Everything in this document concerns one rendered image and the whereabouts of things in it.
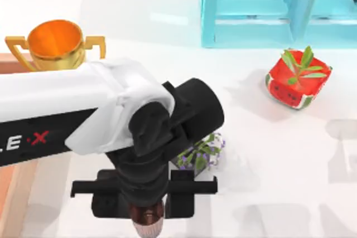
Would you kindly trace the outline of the purple flower plant pot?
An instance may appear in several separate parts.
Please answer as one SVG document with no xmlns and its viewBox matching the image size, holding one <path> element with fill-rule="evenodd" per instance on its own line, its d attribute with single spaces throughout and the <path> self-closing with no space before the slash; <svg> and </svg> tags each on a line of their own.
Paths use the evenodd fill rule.
<svg viewBox="0 0 357 238">
<path fill-rule="evenodd" d="M 224 148 L 223 136 L 218 132 L 211 133 L 173 158 L 171 163 L 179 170 L 193 171 L 194 177 L 197 177 L 206 169 L 210 170 L 219 164 Z"/>
</svg>

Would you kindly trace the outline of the gold trophy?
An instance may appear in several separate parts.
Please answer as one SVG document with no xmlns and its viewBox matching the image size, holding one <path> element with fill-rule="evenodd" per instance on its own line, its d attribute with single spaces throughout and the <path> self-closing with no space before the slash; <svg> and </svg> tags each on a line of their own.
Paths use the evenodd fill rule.
<svg viewBox="0 0 357 238">
<path fill-rule="evenodd" d="M 100 49 L 106 56 L 104 36 L 83 36 L 81 28 L 68 20 L 51 20 L 36 26 L 28 37 L 7 36 L 7 47 L 29 71 L 75 69 L 86 60 L 86 50 Z"/>
</svg>

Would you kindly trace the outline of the watermelon plant pot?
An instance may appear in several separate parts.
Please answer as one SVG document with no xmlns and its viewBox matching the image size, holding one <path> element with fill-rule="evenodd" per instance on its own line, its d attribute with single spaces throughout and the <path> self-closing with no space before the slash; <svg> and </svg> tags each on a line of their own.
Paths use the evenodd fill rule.
<svg viewBox="0 0 357 238">
<path fill-rule="evenodd" d="M 311 104 L 331 72 L 332 67 L 317 59 L 310 46 L 304 51 L 288 49 L 266 75 L 265 84 L 276 100 L 301 110 Z"/>
</svg>

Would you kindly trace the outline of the light blue rack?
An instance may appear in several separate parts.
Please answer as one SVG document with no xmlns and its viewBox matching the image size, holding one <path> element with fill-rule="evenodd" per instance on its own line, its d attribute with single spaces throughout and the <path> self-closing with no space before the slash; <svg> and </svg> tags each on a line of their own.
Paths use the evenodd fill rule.
<svg viewBox="0 0 357 238">
<path fill-rule="evenodd" d="M 357 0 L 200 0 L 201 44 L 357 48 Z"/>
</svg>

